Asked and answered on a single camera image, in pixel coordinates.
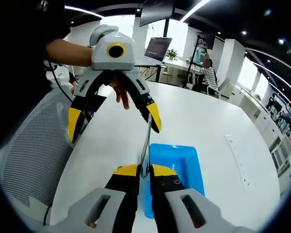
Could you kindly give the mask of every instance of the white table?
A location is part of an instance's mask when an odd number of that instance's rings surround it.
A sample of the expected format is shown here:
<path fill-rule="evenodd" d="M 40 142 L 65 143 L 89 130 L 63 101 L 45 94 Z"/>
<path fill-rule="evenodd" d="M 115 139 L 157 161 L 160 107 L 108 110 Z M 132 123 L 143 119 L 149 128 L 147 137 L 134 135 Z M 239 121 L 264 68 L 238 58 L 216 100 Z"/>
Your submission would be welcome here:
<path fill-rule="evenodd" d="M 165 58 L 164 63 L 167 67 L 172 67 L 176 69 L 181 69 L 187 71 L 189 66 L 186 65 L 186 62 L 181 61 L 181 60 L 171 60 L 168 58 Z"/>
<path fill-rule="evenodd" d="M 190 90 L 148 83 L 158 104 L 162 131 L 152 132 L 150 143 L 196 148 L 206 197 L 221 208 L 223 217 L 237 226 L 258 229 L 279 203 L 278 177 L 260 133 L 237 106 Z M 240 172 L 227 143 L 235 139 L 250 180 L 244 193 Z M 96 187 L 104 187 L 122 165 L 138 161 L 146 122 L 130 100 L 124 110 L 112 93 L 78 141 L 63 171 L 54 197 L 50 224 L 67 216 L 68 208 Z M 133 232 L 156 232 L 142 205 Z"/>
<path fill-rule="evenodd" d="M 181 60 L 171 60 L 168 58 L 165 58 L 164 60 L 165 66 L 168 68 L 168 73 L 171 75 L 171 77 L 168 78 L 166 76 L 160 77 L 161 83 L 168 83 L 172 85 L 182 86 L 183 79 L 178 78 L 178 73 L 181 70 L 182 73 L 186 73 L 189 69 L 189 66 L 186 64 L 186 62 Z"/>

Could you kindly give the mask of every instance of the blue tray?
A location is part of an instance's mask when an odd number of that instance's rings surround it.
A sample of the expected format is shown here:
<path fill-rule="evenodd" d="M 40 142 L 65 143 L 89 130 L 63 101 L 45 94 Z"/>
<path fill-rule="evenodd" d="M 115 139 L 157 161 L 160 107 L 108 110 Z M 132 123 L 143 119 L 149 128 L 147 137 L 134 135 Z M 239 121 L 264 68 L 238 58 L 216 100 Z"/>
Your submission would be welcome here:
<path fill-rule="evenodd" d="M 203 178 L 194 147 L 151 144 L 150 154 L 152 164 L 167 166 L 175 170 L 185 188 L 194 188 L 203 196 L 205 195 Z M 145 183 L 144 204 L 145 216 L 154 218 L 149 181 Z"/>

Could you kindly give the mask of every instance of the potted plant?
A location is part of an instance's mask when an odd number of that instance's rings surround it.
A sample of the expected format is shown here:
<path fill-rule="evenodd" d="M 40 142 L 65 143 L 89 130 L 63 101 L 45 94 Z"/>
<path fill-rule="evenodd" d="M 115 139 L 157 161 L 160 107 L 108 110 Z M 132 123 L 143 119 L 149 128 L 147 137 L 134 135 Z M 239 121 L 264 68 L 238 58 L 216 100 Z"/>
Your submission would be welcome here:
<path fill-rule="evenodd" d="M 256 99 L 259 100 L 259 101 L 261 101 L 261 96 L 258 95 L 258 94 L 256 94 Z"/>
<path fill-rule="evenodd" d="M 171 60 L 175 60 L 177 58 L 177 55 L 178 55 L 178 53 L 174 49 L 167 51 L 167 57 L 169 57 L 169 59 L 171 59 Z"/>

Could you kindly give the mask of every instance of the window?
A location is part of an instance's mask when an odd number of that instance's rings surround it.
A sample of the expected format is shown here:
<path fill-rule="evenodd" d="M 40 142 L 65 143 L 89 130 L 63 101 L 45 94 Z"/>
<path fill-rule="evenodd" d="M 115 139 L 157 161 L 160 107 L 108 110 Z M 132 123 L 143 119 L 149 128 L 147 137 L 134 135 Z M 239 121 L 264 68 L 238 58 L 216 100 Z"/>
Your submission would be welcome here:
<path fill-rule="evenodd" d="M 165 20 L 157 21 L 149 24 L 146 39 L 145 49 L 147 48 L 152 37 L 162 37 L 164 33 Z M 183 56 L 186 37 L 188 34 L 188 25 L 177 20 L 170 19 L 168 25 L 167 37 L 172 38 L 169 49 L 175 49 L 178 52 L 178 57 Z"/>
<path fill-rule="evenodd" d="M 248 91 L 251 91 L 257 72 L 258 68 L 245 57 L 237 82 Z"/>
<path fill-rule="evenodd" d="M 118 31 L 132 37 L 135 23 L 135 15 L 127 16 L 109 16 L 101 19 L 100 24 L 108 24 L 110 26 L 118 26 Z"/>
<path fill-rule="evenodd" d="M 268 87 L 268 81 L 266 77 L 263 74 L 261 74 L 255 93 L 258 94 L 261 97 L 261 99 L 263 99 L 265 96 L 267 87 Z"/>

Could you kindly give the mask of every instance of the office chair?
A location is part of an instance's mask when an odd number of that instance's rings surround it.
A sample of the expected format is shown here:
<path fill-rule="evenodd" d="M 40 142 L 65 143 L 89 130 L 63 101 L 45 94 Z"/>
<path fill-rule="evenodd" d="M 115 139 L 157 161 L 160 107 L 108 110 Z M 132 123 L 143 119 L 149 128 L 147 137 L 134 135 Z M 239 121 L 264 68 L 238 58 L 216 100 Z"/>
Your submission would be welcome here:
<path fill-rule="evenodd" d="M 209 89 L 215 91 L 216 93 L 218 93 L 218 98 L 221 99 L 221 91 L 223 90 L 224 87 L 226 87 L 230 82 L 229 78 L 226 78 L 223 83 L 221 83 L 221 85 L 218 87 L 218 90 L 215 90 L 213 88 L 211 88 L 210 86 L 207 86 L 207 95 L 209 95 Z"/>
<path fill-rule="evenodd" d="M 72 97 L 68 87 L 63 89 Z M 33 231 L 43 226 L 74 147 L 67 134 L 70 105 L 59 88 L 52 90 L 0 149 L 0 184 Z"/>

